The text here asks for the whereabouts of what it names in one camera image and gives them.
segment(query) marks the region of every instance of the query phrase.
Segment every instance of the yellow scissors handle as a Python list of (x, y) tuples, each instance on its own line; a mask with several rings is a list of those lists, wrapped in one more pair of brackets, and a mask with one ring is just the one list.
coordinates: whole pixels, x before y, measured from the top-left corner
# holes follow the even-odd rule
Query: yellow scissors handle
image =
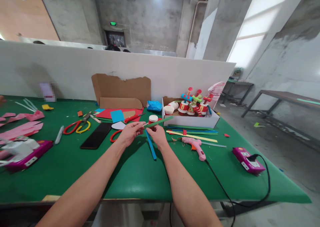
[(86, 129), (80, 131), (80, 129), (82, 128), (82, 126), (80, 126), (79, 128), (77, 128), (76, 133), (81, 134), (81, 133), (87, 131), (91, 126), (91, 123), (89, 121), (87, 121), (87, 123), (88, 123), (88, 127)]

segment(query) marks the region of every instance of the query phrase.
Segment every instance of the hand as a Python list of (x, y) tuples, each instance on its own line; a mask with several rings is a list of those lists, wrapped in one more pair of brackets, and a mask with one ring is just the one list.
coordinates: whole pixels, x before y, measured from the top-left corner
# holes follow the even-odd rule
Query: hand
[(0, 107), (2, 107), (5, 102), (6, 100), (4, 99), (4, 96), (0, 95)]
[(164, 129), (159, 125), (154, 126), (153, 129), (154, 131), (152, 129), (146, 128), (146, 131), (152, 137), (158, 148), (161, 148), (164, 145), (168, 145)]
[(125, 147), (128, 147), (130, 144), (132, 144), (135, 137), (143, 134), (143, 125), (145, 123), (146, 122), (134, 122), (127, 124), (121, 132), (120, 136), (118, 137), (116, 143), (121, 143)]

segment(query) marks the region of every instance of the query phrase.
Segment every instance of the black phone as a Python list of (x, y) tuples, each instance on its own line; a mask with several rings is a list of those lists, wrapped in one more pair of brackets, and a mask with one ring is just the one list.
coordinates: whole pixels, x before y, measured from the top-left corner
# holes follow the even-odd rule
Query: black phone
[(112, 123), (101, 123), (80, 146), (81, 149), (96, 150), (111, 130)]

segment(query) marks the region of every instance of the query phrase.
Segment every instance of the cardboard box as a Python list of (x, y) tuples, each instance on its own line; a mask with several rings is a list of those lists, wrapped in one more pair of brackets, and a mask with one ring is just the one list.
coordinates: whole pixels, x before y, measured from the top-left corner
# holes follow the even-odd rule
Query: cardboard box
[[(162, 118), (167, 118), (169, 116), (164, 115), (164, 106), (168, 105), (175, 100), (182, 100), (179, 98), (162, 98)], [(184, 126), (193, 126), (193, 127), (207, 127), (214, 128), (219, 121), (220, 117), (212, 110), (212, 116), (207, 112), (207, 116), (205, 118), (194, 116), (180, 116), (178, 110), (175, 110), (173, 113), (173, 119), (163, 122), (163, 126), (168, 126), (169, 124), (173, 125), (184, 125)]]
[(151, 100), (151, 80), (147, 77), (122, 80), (96, 73), (91, 79), (100, 108), (142, 109)]

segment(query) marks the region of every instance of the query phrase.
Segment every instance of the plug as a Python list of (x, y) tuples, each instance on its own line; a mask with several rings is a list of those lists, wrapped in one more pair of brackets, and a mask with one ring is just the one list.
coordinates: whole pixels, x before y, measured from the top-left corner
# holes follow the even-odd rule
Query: plug
[(247, 158), (247, 160), (249, 160), (250, 162), (254, 162), (258, 156), (259, 156), (258, 154), (251, 155), (250, 157)]

